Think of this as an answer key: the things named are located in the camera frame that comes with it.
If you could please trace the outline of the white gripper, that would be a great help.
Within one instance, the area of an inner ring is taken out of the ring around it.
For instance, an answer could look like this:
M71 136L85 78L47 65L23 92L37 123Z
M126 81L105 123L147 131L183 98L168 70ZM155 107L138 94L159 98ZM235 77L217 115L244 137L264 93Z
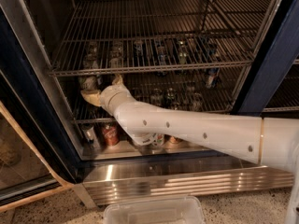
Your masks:
M87 103L97 107L102 106L106 112L113 113L119 105L134 100L132 94L122 83L122 75L116 74L112 81L113 85L106 87L102 92L82 90L80 93Z

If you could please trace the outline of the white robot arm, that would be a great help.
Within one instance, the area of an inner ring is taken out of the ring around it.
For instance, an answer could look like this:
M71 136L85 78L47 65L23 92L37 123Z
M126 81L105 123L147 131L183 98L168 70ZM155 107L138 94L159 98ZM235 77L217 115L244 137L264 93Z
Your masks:
M140 146L158 133L175 136L241 160L294 174L285 224L298 223L299 120L234 116L165 109L138 102L122 78L100 91L82 90L83 99L101 106Z

